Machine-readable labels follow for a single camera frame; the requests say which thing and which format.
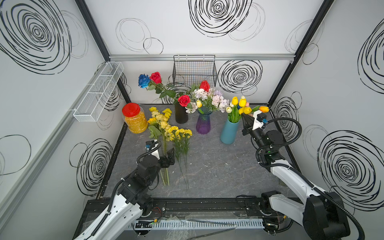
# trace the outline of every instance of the blue vase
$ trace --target blue vase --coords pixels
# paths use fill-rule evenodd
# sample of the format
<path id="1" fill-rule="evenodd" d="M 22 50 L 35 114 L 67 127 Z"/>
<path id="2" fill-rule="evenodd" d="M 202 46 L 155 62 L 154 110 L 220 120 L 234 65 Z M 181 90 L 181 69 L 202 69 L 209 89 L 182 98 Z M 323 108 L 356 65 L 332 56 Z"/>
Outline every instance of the blue vase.
<path id="1" fill-rule="evenodd" d="M 221 132 L 221 136 L 220 136 L 220 140 L 223 143 L 232 144 L 235 141 L 239 122 L 233 123 L 233 122 L 230 122 L 227 118 L 227 121 L 225 122 L 223 131 Z"/>

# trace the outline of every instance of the blue rose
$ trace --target blue rose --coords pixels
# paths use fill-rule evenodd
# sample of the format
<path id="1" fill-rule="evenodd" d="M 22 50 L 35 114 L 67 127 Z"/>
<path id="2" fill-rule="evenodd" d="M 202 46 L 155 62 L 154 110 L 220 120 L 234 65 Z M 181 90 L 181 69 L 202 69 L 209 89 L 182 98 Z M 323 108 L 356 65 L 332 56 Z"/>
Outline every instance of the blue rose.
<path id="1" fill-rule="evenodd" d="M 148 87 L 148 84 L 151 80 L 149 79 L 148 75 L 146 76 L 145 74 L 141 74 L 139 76 L 139 87 L 141 88 L 146 88 Z"/>

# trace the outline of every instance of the purple flower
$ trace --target purple flower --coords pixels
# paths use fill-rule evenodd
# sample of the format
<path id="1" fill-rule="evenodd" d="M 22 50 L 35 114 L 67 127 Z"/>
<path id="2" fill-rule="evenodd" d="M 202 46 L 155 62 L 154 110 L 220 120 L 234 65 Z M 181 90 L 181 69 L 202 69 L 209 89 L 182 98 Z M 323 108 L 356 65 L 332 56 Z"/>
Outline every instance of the purple flower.
<path id="1" fill-rule="evenodd" d="M 214 95 L 222 96 L 223 94 L 220 92 L 220 90 L 216 90 L 216 91 L 214 92 Z"/>

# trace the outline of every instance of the plastic jar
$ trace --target plastic jar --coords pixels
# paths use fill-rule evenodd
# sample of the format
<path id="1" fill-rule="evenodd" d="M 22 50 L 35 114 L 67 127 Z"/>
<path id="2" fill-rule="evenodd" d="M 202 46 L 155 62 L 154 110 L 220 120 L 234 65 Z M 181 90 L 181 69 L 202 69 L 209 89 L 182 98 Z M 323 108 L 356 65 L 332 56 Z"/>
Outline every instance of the plastic jar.
<path id="1" fill-rule="evenodd" d="M 128 103 L 122 108 L 124 121 L 133 133 L 144 132 L 148 128 L 143 109 L 137 103 Z"/>

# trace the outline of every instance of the gray table surface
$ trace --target gray table surface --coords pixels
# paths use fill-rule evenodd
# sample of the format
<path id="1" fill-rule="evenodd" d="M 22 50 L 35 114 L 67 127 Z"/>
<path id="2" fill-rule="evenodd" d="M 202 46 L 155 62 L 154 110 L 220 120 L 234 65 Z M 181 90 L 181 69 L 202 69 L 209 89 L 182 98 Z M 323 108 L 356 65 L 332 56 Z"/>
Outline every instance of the gray table surface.
<path id="1" fill-rule="evenodd" d="M 165 108 L 170 108 L 174 111 L 173 105 L 142 104 L 141 107 L 144 109 L 147 119 L 151 117 L 149 111 L 151 106 L 157 107 L 160 111 L 163 111 Z M 240 120 L 235 142 L 227 145 L 220 141 L 220 134 L 224 127 L 227 113 L 219 111 L 211 114 L 211 131 L 206 135 L 201 135 L 196 131 L 195 126 L 198 116 L 199 113 L 197 111 L 189 114 L 189 120 L 185 124 L 176 123 L 174 112 L 169 119 L 171 125 L 191 129 L 193 133 L 193 136 L 190 138 L 189 157 L 187 160 L 189 189 L 187 189 L 180 172 L 180 167 L 176 161 L 175 165 L 169 167 L 170 185 L 164 186 L 160 180 L 158 187 L 149 191 L 148 194 L 152 195 L 152 197 L 230 198 L 240 194 L 260 197 L 263 192 L 277 190 L 287 197 L 296 197 L 279 178 L 257 164 L 255 149 L 251 145 L 250 136 L 243 136 L 241 133 L 242 120 Z M 267 116 L 267 120 L 269 119 L 272 119 L 270 113 Z M 267 125 L 265 132 L 271 129 L 276 129 L 274 123 Z M 114 186 L 120 178 L 128 175 L 136 168 L 136 158 L 145 152 L 145 142 L 149 140 L 149 135 L 148 129 L 140 134 L 133 134 L 127 130 L 112 174 L 107 183 L 104 197 L 110 197 Z M 286 160 L 291 162 L 284 148 L 280 149 L 280 153 Z"/>

